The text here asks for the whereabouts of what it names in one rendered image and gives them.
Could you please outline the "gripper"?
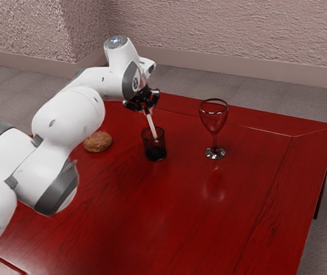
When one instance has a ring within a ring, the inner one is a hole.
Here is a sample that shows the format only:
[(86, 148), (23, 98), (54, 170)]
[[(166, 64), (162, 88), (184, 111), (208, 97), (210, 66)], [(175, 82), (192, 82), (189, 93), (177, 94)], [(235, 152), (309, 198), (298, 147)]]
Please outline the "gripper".
[(157, 105), (159, 97), (159, 89), (144, 87), (132, 99), (124, 100), (123, 106), (131, 111), (151, 112), (153, 106)]

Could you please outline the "white pen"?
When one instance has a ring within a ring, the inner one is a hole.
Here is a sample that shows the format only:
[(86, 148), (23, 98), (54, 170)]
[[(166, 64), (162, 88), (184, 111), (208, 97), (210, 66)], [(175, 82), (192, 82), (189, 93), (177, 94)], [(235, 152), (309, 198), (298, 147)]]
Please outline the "white pen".
[(154, 123), (153, 123), (153, 119), (151, 117), (151, 110), (150, 109), (148, 109), (147, 112), (146, 112), (146, 118), (147, 118), (150, 130), (151, 130), (153, 139), (154, 139), (154, 141), (156, 143), (158, 143), (158, 135), (157, 135), (157, 131), (155, 129)]

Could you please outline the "black mesh pen holder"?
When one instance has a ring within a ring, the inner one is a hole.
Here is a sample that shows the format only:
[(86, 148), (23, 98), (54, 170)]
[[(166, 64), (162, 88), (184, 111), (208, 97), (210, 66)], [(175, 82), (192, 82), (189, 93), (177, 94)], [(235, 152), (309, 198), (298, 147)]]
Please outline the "black mesh pen holder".
[(159, 161), (167, 156), (165, 145), (165, 131), (161, 127), (155, 127), (157, 137), (153, 136), (150, 127), (144, 128), (141, 132), (143, 147), (146, 159)]

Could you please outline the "brown bread roll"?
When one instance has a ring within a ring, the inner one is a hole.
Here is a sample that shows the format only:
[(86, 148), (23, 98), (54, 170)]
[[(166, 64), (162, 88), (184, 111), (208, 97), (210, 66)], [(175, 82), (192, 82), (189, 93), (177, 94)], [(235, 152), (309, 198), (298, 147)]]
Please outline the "brown bread roll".
[(97, 131), (85, 139), (83, 147), (86, 151), (92, 153), (103, 152), (112, 145), (112, 137), (104, 131)]

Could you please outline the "clear wine glass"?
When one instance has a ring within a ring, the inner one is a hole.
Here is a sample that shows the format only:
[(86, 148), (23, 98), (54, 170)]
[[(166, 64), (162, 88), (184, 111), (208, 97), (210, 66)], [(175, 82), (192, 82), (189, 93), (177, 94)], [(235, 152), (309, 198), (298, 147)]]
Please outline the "clear wine glass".
[(205, 150), (205, 156), (217, 160), (225, 156), (225, 149), (217, 145), (217, 134), (227, 121), (229, 106), (226, 101), (217, 98), (206, 99), (199, 105), (198, 112), (204, 127), (212, 135), (212, 146)]

